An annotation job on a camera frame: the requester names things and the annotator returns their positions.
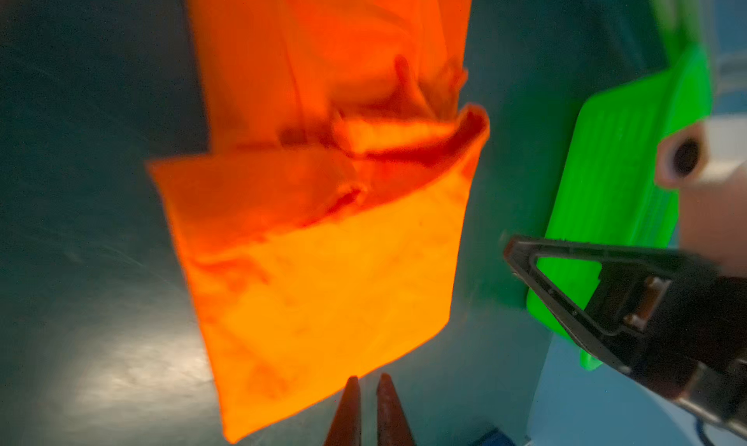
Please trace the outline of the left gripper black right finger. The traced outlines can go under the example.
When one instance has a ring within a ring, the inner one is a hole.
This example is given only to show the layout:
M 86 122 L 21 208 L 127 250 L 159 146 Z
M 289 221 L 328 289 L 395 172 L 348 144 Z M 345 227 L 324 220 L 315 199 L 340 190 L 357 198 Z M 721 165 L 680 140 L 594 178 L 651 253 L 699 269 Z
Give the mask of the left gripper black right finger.
M 377 385 L 377 445 L 416 445 L 393 380 L 387 373 L 381 374 Z

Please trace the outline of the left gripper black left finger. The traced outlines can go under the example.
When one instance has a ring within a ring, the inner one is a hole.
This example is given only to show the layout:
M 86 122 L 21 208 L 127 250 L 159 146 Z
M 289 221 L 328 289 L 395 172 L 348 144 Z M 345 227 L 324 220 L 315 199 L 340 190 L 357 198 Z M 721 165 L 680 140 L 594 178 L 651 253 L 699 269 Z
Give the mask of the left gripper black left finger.
M 352 376 L 347 380 L 342 391 L 342 397 L 323 445 L 360 446 L 361 430 L 361 391 L 359 379 Z

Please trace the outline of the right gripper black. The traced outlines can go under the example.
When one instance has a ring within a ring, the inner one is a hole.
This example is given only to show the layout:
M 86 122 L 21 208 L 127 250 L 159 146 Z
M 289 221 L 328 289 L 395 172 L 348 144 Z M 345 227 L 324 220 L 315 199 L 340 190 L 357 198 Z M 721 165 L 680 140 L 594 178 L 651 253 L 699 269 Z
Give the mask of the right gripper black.
M 567 335 L 706 425 L 746 436 L 746 280 L 671 249 L 515 235 L 504 250 Z

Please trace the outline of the green plastic basket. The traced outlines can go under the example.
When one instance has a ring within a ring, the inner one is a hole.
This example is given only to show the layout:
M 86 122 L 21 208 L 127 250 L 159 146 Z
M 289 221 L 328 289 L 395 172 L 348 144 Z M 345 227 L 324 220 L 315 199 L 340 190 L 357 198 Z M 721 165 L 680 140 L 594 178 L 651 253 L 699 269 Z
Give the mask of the green plastic basket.
M 659 142 L 713 108 L 698 0 L 651 0 L 667 67 L 598 92 L 583 105 L 546 236 L 664 248 L 678 195 L 655 183 Z

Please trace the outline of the orange t shirt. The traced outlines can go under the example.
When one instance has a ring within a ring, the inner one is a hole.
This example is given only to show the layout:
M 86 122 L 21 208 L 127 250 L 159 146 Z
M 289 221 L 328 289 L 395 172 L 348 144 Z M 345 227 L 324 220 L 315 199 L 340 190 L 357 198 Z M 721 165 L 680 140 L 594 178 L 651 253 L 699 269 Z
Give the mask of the orange t shirt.
M 148 171 L 238 442 L 443 329 L 486 111 L 472 0 L 185 0 L 204 154 Z

